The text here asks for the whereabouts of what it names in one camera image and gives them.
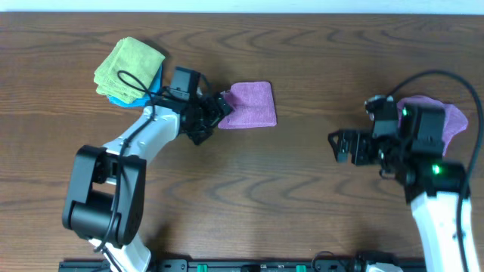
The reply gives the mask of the purple microfiber cloth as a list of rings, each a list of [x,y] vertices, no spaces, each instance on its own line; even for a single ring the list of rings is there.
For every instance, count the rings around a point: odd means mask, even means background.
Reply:
[[[222,92],[233,109],[219,124],[220,129],[245,129],[277,125],[275,101],[270,82],[238,82]]]

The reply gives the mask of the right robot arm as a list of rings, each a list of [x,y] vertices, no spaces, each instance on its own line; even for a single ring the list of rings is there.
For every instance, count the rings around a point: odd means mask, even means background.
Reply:
[[[467,172],[442,158],[439,132],[404,132],[375,137],[368,131],[328,135],[338,162],[379,165],[380,176],[398,181],[419,230],[428,271],[478,271]]]

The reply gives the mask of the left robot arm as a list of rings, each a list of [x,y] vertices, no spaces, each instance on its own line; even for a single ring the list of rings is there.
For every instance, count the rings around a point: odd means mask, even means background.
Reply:
[[[199,145],[231,113],[219,93],[157,95],[138,120],[102,147],[76,153],[62,214],[63,226],[90,242],[111,271],[146,271],[151,251],[138,230],[144,212],[148,165],[180,134]]]

